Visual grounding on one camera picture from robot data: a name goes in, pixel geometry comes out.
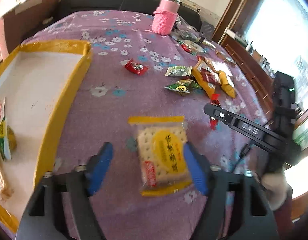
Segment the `wooden furniture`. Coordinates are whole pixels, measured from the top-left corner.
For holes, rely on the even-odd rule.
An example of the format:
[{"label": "wooden furniture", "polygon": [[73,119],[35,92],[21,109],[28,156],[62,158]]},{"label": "wooden furniture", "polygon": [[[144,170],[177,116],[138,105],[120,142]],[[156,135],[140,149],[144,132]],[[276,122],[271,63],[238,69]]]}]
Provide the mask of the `wooden furniture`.
[{"label": "wooden furniture", "polygon": [[273,111],[271,78],[255,61],[255,59],[237,41],[226,35],[221,46],[232,56],[236,64],[255,90],[258,101],[267,118]]}]

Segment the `metal bolt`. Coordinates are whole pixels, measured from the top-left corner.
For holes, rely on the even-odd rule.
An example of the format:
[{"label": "metal bolt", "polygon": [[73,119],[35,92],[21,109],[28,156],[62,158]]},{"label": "metal bolt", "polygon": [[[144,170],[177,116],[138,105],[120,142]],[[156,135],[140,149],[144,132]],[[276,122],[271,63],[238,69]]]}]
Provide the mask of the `metal bolt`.
[{"label": "metal bolt", "polygon": [[218,165],[211,165],[210,169],[211,171],[220,171],[222,168]]},{"label": "metal bolt", "polygon": [[81,172],[81,171],[84,171],[84,170],[86,170],[85,165],[78,165],[78,166],[75,167],[76,172]]},{"label": "metal bolt", "polygon": [[249,171],[249,170],[246,170],[246,171],[244,171],[244,175],[245,175],[246,177],[253,177],[253,172],[252,172],[252,171]]},{"label": "metal bolt", "polygon": [[52,176],[53,176],[53,173],[51,171],[47,171],[47,172],[45,172],[43,178],[50,178]]}]

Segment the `thermos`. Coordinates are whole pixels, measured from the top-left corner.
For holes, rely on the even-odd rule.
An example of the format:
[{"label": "thermos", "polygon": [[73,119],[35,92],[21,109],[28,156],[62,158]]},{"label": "thermos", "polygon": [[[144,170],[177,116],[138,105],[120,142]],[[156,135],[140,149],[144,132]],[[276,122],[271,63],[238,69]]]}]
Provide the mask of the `thermos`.
[{"label": "thermos", "polygon": [[161,0],[152,24],[152,31],[161,35],[171,33],[180,7],[180,0]]}]

